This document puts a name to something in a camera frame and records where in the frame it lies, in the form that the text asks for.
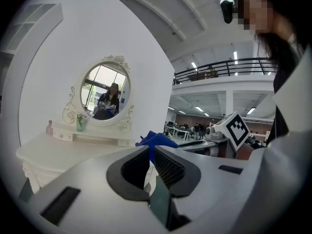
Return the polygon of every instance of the person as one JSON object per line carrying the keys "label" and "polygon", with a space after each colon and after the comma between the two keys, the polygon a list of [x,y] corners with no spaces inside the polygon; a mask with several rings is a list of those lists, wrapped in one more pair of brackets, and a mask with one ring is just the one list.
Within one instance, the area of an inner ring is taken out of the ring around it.
{"label": "person", "polygon": [[204,126],[202,124],[199,124],[199,139],[204,138],[204,132],[205,132]]}
{"label": "person", "polygon": [[[277,70],[273,86],[276,93],[291,75],[307,45],[311,45],[310,24],[299,13],[309,0],[234,0],[238,22],[255,31],[269,60]],[[288,133],[283,116],[276,108],[268,143]]]}
{"label": "person", "polygon": [[199,129],[200,129],[200,126],[198,125],[198,123],[195,124],[194,126],[194,139],[195,140],[198,140],[198,135],[199,135]]}
{"label": "person", "polygon": [[169,139],[172,139],[172,136],[168,131],[165,132],[165,136],[168,137]]}
{"label": "person", "polygon": [[98,111],[95,113],[96,119],[110,119],[119,112],[118,84],[112,83],[105,94],[102,94],[97,102]]}

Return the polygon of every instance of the pink perfume bottle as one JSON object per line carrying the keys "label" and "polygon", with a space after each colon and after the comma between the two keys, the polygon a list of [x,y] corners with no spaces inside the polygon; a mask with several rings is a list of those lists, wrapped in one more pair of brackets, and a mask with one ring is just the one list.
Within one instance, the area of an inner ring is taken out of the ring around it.
{"label": "pink perfume bottle", "polygon": [[45,132],[47,133],[47,135],[53,135],[53,128],[52,128],[52,121],[51,120],[49,120],[49,125],[47,125]]}

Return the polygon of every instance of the black railing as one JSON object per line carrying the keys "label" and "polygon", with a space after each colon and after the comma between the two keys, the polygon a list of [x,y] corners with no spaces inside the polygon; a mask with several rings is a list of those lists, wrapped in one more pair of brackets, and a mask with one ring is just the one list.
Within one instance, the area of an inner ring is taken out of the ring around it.
{"label": "black railing", "polygon": [[276,70],[273,69],[269,58],[242,58],[219,61],[175,73],[173,85],[180,84],[184,81],[235,76],[238,74],[248,75],[252,73],[268,75],[269,73],[276,73]]}

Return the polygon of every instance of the ornate mirror frame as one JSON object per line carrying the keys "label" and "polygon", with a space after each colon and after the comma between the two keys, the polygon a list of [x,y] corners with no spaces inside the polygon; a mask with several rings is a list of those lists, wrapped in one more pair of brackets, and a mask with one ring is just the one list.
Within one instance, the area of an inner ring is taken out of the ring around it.
{"label": "ornate mirror frame", "polygon": [[[120,111],[116,116],[107,120],[98,120],[92,118],[87,112],[84,110],[82,101],[81,101],[81,88],[82,85],[88,76],[88,74],[96,67],[105,64],[113,64],[123,69],[128,82],[129,82],[129,98],[126,102],[125,107]],[[70,93],[71,99],[67,103],[66,107],[63,110],[62,118],[66,124],[75,124],[77,114],[85,115],[88,118],[88,125],[93,125],[97,127],[107,127],[112,125],[117,125],[117,128],[121,132],[128,132],[131,129],[131,113],[133,112],[133,82],[130,75],[130,68],[128,67],[128,63],[125,62],[123,56],[108,56],[104,57],[92,65],[90,65],[80,76],[78,82],[75,87],[71,87]]]}

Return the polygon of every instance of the curved white wall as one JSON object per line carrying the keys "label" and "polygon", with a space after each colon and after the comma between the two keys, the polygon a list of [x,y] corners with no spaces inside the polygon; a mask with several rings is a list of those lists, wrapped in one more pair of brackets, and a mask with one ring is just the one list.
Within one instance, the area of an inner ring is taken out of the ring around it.
{"label": "curved white wall", "polygon": [[61,118],[74,85],[86,66],[108,55],[124,55],[134,81],[136,140],[161,132],[174,69],[152,34],[119,0],[30,0],[61,3],[64,20],[35,55],[19,107],[21,144]]}

